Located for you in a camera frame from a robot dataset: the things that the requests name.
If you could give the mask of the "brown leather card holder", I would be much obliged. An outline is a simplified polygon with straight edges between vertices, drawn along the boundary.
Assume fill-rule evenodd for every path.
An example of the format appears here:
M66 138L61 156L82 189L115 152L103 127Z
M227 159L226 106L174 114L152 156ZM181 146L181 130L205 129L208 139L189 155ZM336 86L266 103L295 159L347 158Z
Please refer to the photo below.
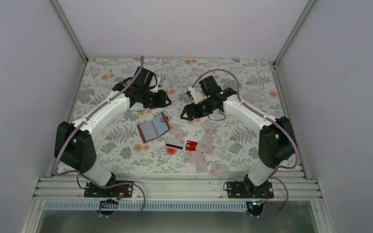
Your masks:
M137 125L143 143L153 141L170 130L169 118L163 113L159 113L152 120Z

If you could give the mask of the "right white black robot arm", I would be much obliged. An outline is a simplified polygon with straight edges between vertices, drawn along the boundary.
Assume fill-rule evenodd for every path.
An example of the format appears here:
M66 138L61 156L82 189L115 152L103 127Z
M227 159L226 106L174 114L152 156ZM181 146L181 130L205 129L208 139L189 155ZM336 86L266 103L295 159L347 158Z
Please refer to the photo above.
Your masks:
M272 178L284 160L294 155L294 166L298 166L299 150L287 117L273 118L265 114L242 99L239 90L222 89L213 76L204 78L198 85L201 91L194 86L189 87L187 95L193 103L184 107L181 119L198 119L220 110L259 129L259 161L243 179L243 190L248 197L255 198L262 192L262 186Z

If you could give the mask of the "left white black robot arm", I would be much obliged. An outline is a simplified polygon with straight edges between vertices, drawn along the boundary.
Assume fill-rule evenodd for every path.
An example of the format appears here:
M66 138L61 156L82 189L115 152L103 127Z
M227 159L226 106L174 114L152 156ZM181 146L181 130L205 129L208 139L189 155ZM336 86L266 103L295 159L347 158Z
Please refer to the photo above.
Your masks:
M133 77L117 83L105 100L89 113L72 123L61 122L55 137L54 175L62 175L58 167L64 163L72 168L72 173L79 173L96 185L101 195L112 195L116 189L115 175L98 162L93 136L136 103L145 109L171 105L167 93L159 89L159 82L154 72L139 66Z

